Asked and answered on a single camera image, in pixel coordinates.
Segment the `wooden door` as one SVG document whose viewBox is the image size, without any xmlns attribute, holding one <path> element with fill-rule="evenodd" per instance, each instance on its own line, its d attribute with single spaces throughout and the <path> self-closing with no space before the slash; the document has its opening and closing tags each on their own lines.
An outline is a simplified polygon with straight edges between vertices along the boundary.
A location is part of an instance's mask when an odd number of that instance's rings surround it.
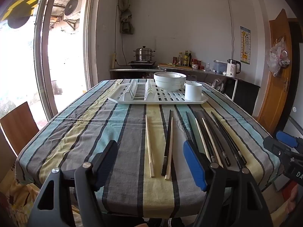
<svg viewBox="0 0 303 227">
<path fill-rule="evenodd" d="M 271 46 L 281 43 L 282 49 L 286 50 L 288 58 L 291 60 L 291 32 L 286 11 L 282 9 L 276 19 L 269 21 L 269 24 Z M 272 72 L 269 73 L 265 97 L 257 120 L 270 134 L 274 134 L 286 104 L 291 71 L 292 65 L 289 64 L 285 68 L 280 68 L 276 75 Z"/>
</svg>

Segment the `striped tablecloth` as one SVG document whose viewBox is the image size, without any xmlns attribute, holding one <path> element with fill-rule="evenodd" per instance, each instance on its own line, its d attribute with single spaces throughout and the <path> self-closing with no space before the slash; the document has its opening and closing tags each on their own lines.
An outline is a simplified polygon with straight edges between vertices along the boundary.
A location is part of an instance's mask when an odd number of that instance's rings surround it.
<svg viewBox="0 0 303 227">
<path fill-rule="evenodd" d="M 195 215 L 205 198 L 196 186 L 183 156 L 190 137 L 186 112 L 196 129 L 193 112 L 215 114 L 247 160 L 247 168 L 264 189 L 282 167 L 277 156 L 263 147 L 267 131 L 241 107 L 204 85 L 208 101 L 202 105 L 121 105 L 108 100 L 120 84 L 129 80 L 105 80 L 54 117 L 24 147 L 16 160 L 17 182 L 41 186 L 53 168 L 73 170 L 104 150 L 109 141 L 118 144 L 116 162 L 96 197 L 100 208 L 151 218 Z M 169 111 L 173 118 L 170 180 L 161 175 Z M 150 177 L 145 115 L 148 116 L 155 177 Z"/>
</svg>

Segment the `black cabinet beside shelf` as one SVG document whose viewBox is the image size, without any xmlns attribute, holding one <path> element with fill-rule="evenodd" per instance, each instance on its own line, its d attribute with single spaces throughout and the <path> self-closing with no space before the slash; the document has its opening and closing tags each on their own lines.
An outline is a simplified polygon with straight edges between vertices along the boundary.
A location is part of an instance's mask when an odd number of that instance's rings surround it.
<svg viewBox="0 0 303 227">
<path fill-rule="evenodd" d="M 223 93 L 232 98 L 235 84 L 235 79 L 227 78 Z M 259 89 L 260 87 L 258 85 L 246 82 L 244 80 L 238 80 L 233 102 L 252 115 Z"/>
</svg>

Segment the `plastic bags on door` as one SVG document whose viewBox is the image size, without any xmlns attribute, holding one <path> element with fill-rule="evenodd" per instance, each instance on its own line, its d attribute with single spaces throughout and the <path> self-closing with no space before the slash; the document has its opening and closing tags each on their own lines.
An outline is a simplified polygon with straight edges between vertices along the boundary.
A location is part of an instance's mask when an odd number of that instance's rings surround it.
<svg viewBox="0 0 303 227">
<path fill-rule="evenodd" d="M 286 50 L 286 42 L 283 36 L 277 39 L 274 46 L 270 48 L 267 64 L 272 75 L 277 77 L 280 70 L 282 68 L 286 68 L 290 62 L 291 61 Z"/>
</svg>

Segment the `wooden chair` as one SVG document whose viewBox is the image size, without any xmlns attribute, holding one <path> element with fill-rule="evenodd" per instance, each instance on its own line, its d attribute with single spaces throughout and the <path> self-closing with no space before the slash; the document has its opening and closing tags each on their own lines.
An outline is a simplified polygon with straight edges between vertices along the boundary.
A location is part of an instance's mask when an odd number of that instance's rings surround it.
<svg viewBox="0 0 303 227">
<path fill-rule="evenodd" d="M 39 132 L 27 102 L 2 117 L 1 125 L 12 149 L 17 155 Z"/>
</svg>

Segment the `white electric kettle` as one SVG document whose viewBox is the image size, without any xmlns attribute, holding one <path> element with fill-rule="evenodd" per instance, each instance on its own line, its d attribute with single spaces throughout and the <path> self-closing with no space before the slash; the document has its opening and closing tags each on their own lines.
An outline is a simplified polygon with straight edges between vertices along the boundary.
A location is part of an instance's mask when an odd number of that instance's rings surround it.
<svg viewBox="0 0 303 227">
<path fill-rule="evenodd" d="M 241 72 L 241 62 L 234 59 L 227 60 L 227 76 L 236 77 Z"/>
</svg>

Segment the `translucent blue storage box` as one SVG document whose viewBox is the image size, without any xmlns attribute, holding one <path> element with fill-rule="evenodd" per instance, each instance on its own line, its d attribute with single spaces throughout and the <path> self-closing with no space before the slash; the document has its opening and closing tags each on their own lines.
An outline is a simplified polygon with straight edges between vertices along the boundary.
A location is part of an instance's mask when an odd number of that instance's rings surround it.
<svg viewBox="0 0 303 227">
<path fill-rule="evenodd" d="M 217 72 L 217 73 L 224 73 L 227 70 L 227 62 L 223 62 L 223 61 L 219 61 L 219 60 L 214 60 L 214 64 L 213 64 L 213 69 Z"/>
</svg>

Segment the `white utensil holder cup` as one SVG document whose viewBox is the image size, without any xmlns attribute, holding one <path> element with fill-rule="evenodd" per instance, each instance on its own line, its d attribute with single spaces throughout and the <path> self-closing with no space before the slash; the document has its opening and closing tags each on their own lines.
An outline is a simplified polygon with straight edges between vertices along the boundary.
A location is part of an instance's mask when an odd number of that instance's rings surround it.
<svg viewBox="0 0 303 227">
<path fill-rule="evenodd" d="M 200 101 L 202 98 L 202 84 L 198 82 L 185 82 L 185 99 L 188 101 Z"/>
</svg>

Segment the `giraffe height chart poster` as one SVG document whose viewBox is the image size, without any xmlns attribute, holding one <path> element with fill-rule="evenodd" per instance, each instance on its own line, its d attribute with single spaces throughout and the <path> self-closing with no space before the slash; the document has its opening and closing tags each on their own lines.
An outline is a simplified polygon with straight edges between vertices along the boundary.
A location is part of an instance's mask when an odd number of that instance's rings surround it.
<svg viewBox="0 0 303 227">
<path fill-rule="evenodd" d="M 241 51 L 240 61 L 247 65 L 250 64 L 251 57 L 251 31 L 245 27 L 240 27 Z"/>
</svg>

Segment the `white plastic dish rack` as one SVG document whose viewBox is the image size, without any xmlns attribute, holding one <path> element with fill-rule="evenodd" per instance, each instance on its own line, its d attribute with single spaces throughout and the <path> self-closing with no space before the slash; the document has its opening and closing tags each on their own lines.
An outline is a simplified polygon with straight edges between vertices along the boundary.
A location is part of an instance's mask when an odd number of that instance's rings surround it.
<svg viewBox="0 0 303 227">
<path fill-rule="evenodd" d="M 147 79 L 146 82 L 132 79 L 129 83 L 120 84 L 108 100 L 131 105 L 200 105 L 207 102 L 208 97 L 202 94 L 199 101 L 186 100 L 185 87 L 169 92 L 158 87 L 153 79 Z"/>
</svg>

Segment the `black induction cooktop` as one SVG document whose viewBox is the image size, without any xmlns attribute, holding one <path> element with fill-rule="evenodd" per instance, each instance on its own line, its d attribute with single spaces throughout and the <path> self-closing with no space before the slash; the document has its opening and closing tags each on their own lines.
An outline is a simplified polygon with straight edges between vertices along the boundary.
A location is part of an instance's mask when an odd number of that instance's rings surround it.
<svg viewBox="0 0 303 227">
<path fill-rule="evenodd" d="M 155 61 L 131 61 L 128 65 L 133 68 L 148 68 L 153 67 L 155 65 Z"/>
</svg>

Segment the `white ceramic bowl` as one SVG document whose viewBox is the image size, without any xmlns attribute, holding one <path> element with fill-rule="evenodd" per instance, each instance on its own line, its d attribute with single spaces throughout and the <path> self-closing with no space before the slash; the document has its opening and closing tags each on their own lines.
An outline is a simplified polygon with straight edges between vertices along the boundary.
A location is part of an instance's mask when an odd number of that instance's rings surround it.
<svg viewBox="0 0 303 227">
<path fill-rule="evenodd" d="M 159 88 L 174 92 L 183 88 L 186 75 L 177 72 L 156 72 L 154 81 Z"/>
</svg>

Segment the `stainless steel steamer pot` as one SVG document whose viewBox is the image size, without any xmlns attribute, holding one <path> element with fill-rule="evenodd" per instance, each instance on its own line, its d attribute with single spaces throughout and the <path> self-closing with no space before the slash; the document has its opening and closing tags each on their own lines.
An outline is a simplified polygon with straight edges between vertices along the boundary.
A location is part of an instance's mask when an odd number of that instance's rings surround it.
<svg viewBox="0 0 303 227">
<path fill-rule="evenodd" d="M 134 52 L 136 61 L 152 61 L 156 51 L 143 46 L 141 48 L 137 48 Z"/>
</svg>

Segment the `wooden cutting board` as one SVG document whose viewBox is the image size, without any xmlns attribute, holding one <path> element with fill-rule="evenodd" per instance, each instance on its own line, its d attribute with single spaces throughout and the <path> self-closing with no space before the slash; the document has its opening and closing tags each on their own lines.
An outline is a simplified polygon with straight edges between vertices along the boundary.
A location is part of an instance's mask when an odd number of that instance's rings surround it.
<svg viewBox="0 0 303 227">
<path fill-rule="evenodd" d="M 173 68 L 173 69 L 178 69 L 178 70 L 188 70 L 188 71 L 192 71 L 193 69 L 187 66 L 178 66 L 178 65 L 174 65 L 174 64 L 158 64 L 157 65 L 158 68 Z"/>
</svg>

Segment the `green cloth hanging on wall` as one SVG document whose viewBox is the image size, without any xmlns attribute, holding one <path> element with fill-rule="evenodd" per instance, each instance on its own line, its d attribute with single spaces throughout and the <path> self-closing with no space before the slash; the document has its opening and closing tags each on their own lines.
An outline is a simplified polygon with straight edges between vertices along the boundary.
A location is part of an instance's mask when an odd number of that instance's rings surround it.
<svg viewBox="0 0 303 227">
<path fill-rule="evenodd" d="M 120 32 L 122 34 L 133 34 L 134 27 L 131 24 L 132 13 L 129 9 L 121 12 L 120 15 Z"/>
</svg>

